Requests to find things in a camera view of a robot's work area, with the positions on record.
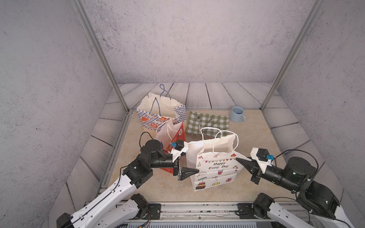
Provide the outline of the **white Happy Every Day bag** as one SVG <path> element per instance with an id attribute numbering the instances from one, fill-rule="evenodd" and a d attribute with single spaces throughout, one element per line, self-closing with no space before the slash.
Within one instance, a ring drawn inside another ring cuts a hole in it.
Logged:
<path id="1" fill-rule="evenodd" d="M 190 176 L 195 192 L 233 182 L 243 168 L 237 159 L 251 160 L 235 151 L 238 145 L 234 140 L 239 139 L 236 133 L 213 127 L 201 129 L 204 130 L 217 130 L 218 133 L 213 139 L 189 142 L 186 152 L 188 168 L 198 170 Z"/>

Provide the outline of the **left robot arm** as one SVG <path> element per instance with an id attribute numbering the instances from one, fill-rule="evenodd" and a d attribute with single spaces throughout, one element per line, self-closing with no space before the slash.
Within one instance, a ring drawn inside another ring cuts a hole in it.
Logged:
<path id="1" fill-rule="evenodd" d="M 120 169 L 120 177 L 110 187 L 72 215 L 62 214 L 57 219 L 57 227 L 112 228 L 142 215 L 148 208 L 148 202 L 134 192 L 153 176 L 154 168 L 173 168 L 180 181 L 198 172 L 197 169 L 179 167 L 178 159 L 188 149 L 187 142 L 178 140 L 167 154 L 158 140 L 147 141 L 140 148 L 140 154 Z"/>

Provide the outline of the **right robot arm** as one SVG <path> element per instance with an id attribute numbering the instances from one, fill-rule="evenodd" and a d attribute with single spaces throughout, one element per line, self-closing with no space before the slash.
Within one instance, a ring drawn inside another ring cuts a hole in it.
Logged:
<path id="1" fill-rule="evenodd" d="M 265 179 L 275 185 L 292 192 L 309 215 L 316 217 L 326 228 L 352 228 L 353 224 L 344 212 L 340 201 L 325 185 L 312 179 L 316 173 L 307 160 L 292 157 L 284 169 L 272 166 L 271 161 L 245 160 L 238 158 L 251 174 L 251 181 L 258 184 Z M 260 193 L 252 204 L 253 215 L 259 219 L 270 218 L 284 227 L 295 227 L 296 217 L 289 215 L 275 201 L 265 193 Z"/>

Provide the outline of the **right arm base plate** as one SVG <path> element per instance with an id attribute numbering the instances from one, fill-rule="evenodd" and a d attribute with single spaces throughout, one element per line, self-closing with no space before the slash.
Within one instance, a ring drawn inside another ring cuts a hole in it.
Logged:
<path id="1" fill-rule="evenodd" d="M 254 219 L 254 208 L 252 203 L 238 203 L 238 209 L 236 210 L 236 215 L 239 216 L 240 219 Z"/>

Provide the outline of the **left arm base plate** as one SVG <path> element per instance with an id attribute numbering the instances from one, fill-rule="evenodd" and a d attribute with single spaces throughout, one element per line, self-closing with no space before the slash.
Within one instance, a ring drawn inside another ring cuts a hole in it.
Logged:
<path id="1" fill-rule="evenodd" d="M 149 203 L 147 206 L 147 210 L 142 218 L 151 220 L 160 220 L 161 207 L 162 205 L 160 203 Z"/>

